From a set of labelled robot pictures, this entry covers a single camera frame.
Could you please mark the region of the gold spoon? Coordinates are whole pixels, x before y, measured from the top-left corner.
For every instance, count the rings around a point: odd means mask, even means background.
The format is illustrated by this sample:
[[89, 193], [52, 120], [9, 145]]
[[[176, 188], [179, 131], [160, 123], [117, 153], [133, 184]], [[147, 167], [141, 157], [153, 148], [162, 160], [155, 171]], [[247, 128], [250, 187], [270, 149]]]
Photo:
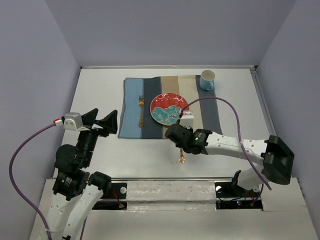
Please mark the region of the gold spoon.
[[185, 157], [184, 157], [184, 151], [183, 151], [183, 148], [181, 147], [180, 149], [179, 149], [179, 162], [180, 163], [184, 163], [185, 162]]

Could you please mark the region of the red floral plate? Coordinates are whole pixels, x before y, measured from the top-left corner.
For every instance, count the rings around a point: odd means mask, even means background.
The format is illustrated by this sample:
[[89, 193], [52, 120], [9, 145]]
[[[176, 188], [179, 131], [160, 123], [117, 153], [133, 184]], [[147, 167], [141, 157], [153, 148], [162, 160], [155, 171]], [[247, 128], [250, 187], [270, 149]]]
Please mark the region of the red floral plate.
[[161, 93], [150, 103], [151, 117], [159, 124], [170, 126], [180, 117], [181, 110], [188, 105], [177, 93]]

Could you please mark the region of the striped blue beige cloth placemat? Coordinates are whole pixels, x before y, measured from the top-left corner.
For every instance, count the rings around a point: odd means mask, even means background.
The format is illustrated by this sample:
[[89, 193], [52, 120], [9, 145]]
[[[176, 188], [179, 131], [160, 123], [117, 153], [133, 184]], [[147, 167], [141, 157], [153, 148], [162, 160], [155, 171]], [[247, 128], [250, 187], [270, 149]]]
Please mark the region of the striped blue beige cloth placemat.
[[[202, 90], [200, 75], [157, 76], [152, 78], [125, 78], [123, 81], [123, 103], [118, 137], [120, 139], [164, 139], [167, 125], [156, 122], [150, 113], [151, 101], [160, 94], [175, 93], [187, 103], [196, 99], [188, 110], [193, 113], [194, 129], [222, 133], [215, 90]], [[139, 95], [143, 95], [143, 127], [139, 127]]]

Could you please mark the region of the gold fork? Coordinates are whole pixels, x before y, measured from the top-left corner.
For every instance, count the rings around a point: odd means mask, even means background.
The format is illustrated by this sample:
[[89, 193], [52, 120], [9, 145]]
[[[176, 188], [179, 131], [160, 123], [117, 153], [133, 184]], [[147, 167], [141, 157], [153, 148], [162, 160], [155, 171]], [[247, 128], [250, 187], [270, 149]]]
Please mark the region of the gold fork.
[[139, 107], [140, 107], [140, 116], [139, 116], [139, 124], [138, 126], [140, 128], [142, 128], [144, 126], [144, 96], [143, 95], [139, 95], [138, 97], [138, 101], [139, 101]]

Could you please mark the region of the blue white mug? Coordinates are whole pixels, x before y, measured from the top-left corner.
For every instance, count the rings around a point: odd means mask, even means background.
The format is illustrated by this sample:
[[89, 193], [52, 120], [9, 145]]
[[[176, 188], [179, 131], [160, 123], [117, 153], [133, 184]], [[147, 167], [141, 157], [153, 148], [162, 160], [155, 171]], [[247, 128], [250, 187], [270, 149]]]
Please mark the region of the blue white mug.
[[204, 70], [199, 79], [199, 86], [202, 90], [211, 91], [214, 89], [215, 73], [211, 70]]

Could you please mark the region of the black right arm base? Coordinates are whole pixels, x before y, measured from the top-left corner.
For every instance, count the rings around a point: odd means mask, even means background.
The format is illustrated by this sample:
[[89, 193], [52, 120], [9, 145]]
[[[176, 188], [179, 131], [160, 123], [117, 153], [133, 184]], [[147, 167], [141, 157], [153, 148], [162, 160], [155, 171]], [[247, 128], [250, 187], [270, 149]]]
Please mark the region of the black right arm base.
[[262, 210], [262, 189], [259, 186], [251, 190], [232, 188], [231, 182], [215, 183], [215, 206], [217, 210]]

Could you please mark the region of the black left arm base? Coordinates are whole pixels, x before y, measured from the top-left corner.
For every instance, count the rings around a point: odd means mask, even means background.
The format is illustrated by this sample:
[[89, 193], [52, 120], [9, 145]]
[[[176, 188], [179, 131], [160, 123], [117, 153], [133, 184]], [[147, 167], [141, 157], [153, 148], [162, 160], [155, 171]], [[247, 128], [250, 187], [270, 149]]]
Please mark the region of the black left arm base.
[[95, 203], [93, 210], [122, 211], [127, 209], [127, 183], [113, 182], [111, 189]]

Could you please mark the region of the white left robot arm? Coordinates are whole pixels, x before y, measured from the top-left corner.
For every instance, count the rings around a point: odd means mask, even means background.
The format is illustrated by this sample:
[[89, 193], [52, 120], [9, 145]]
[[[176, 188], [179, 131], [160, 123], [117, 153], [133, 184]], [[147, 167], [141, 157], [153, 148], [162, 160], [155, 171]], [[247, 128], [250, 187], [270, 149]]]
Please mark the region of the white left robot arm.
[[54, 121], [57, 127], [79, 133], [76, 145], [63, 144], [55, 154], [54, 167], [58, 170], [52, 188], [52, 198], [44, 233], [50, 240], [74, 239], [90, 210], [99, 198], [110, 194], [110, 176], [85, 169], [90, 166], [99, 137], [118, 131], [118, 111], [113, 110], [97, 120], [98, 109], [80, 114], [70, 112]]

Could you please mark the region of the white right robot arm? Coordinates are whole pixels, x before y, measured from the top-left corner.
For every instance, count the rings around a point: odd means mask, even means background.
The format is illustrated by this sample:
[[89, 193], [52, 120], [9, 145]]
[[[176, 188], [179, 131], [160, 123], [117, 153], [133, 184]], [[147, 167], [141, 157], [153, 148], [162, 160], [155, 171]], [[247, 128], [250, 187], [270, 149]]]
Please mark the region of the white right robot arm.
[[174, 124], [165, 137], [183, 152], [193, 155], [219, 155], [248, 161], [250, 167], [237, 171], [230, 183], [235, 196], [269, 182], [289, 185], [295, 154], [278, 136], [263, 140], [238, 140], [207, 129], [192, 130]]

